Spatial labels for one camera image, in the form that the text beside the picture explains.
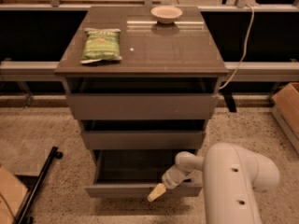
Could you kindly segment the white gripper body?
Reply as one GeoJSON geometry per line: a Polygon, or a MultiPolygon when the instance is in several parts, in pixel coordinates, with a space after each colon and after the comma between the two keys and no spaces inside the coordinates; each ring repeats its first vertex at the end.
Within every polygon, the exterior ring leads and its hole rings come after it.
{"type": "Polygon", "coordinates": [[[175,189],[185,180],[192,178],[195,175],[195,171],[184,171],[173,165],[162,176],[162,183],[167,189],[175,189]]]}

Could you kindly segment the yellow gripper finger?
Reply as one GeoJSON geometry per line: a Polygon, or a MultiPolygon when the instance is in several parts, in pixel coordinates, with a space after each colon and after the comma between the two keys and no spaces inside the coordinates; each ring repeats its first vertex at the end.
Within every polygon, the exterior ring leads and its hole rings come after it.
{"type": "Polygon", "coordinates": [[[166,186],[159,183],[149,194],[148,201],[151,203],[166,193],[166,186]]]}

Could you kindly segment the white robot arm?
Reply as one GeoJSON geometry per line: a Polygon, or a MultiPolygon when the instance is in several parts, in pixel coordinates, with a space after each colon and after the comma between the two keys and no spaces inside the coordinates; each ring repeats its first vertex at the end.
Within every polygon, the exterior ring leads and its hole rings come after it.
{"type": "Polygon", "coordinates": [[[198,171],[203,175],[206,224],[262,224],[254,194],[278,186],[278,167],[264,155],[229,143],[209,147],[204,157],[179,152],[148,200],[175,189],[198,171]]]}

